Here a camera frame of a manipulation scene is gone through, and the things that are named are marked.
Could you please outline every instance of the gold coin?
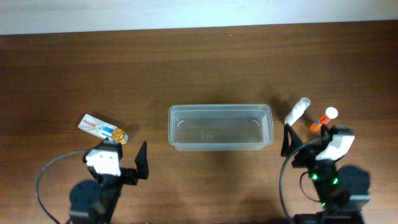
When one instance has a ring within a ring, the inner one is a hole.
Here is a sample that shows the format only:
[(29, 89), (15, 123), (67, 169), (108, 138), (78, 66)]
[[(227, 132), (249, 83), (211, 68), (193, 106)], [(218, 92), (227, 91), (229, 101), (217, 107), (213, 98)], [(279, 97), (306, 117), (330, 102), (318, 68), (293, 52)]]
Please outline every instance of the gold coin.
[(115, 140), (115, 141), (120, 141), (120, 140), (122, 140), (122, 139), (124, 139), (124, 136), (125, 136), (126, 134), (124, 133), (124, 131), (122, 130), (122, 129), (115, 129), (113, 132), (112, 132), (112, 138), (113, 138), (113, 140)]

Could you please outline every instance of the orange object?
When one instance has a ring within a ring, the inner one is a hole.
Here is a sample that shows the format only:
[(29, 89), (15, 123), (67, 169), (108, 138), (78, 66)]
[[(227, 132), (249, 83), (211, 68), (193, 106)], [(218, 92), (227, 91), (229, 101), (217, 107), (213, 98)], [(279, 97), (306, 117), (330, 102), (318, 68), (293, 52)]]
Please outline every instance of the orange object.
[(312, 125), (311, 125), (311, 131), (317, 132), (321, 129), (322, 125), (329, 123), (331, 119), (335, 119), (338, 116), (338, 112), (336, 108), (334, 107), (329, 107), (326, 109), (326, 112), (324, 115), (322, 115), (318, 120), (316, 120)]

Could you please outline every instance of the small white bottle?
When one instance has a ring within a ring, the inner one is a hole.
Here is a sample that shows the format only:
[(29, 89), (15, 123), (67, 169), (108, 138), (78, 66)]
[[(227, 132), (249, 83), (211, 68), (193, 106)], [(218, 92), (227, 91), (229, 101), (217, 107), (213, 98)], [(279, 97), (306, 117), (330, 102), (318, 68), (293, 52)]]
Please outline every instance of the small white bottle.
[(296, 103), (292, 111), (286, 116), (285, 124), (293, 125), (297, 119), (304, 114), (304, 111), (310, 106), (311, 101), (308, 98), (301, 98), (301, 100)]

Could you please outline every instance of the white cap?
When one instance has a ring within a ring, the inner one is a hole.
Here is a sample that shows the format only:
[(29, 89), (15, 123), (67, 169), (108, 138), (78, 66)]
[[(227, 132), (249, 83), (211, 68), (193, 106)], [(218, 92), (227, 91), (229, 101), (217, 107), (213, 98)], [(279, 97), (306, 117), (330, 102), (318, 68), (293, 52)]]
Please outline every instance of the white cap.
[(304, 97), (301, 98), (301, 100), (296, 103), (296, 105), (294, 106), (295, 110), (300, 110), (300, 111), (305, 111), (311, 104), (310, 99)]
[(328, 109), (326, 109), (325, 115), (329, 118), (329, 119), (335, 119), (338, 116), (338, 112), (337, 109), (334, 107), (329, 107)]

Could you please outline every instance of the wooden table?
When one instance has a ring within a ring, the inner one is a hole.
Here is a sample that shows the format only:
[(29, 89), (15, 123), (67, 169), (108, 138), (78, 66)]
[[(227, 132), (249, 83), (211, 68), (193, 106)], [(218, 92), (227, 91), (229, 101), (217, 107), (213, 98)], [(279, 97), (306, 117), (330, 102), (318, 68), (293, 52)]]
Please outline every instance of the wooden table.
[[(77, 128), (85, 113), (124, 129), (121, 165), (135, 166), (148, 142), (150, 176), (125, 186), (113, 223), (274, 223), (283, 217), (278, 179), (283, 124), (301, 97), (306, 118), (329, 106), (330, 125), (356, 139), (338, 166), (370, 171), (368, 223), (393, 223), (398, 212), (398, 22), (350, 22), (206, 29), (136, 30), (0, 37), (0, 222), (51, 223), (34, 184), (43, 165), (100, 139)], [(172, 105), (264, 103), (275, 142), (261, 151), (178, 152), (167, 141)], [(294, 128), (314, 138), (310, 123)], [(285, 175), (291, 215), (318, 203), (299, 188), (304, 170)], [(91, 179), (81, 155), (44, 175), (40, 195), (66, 221), (69, 191)], [(308, 179), (308, 194), (316, 195)]]

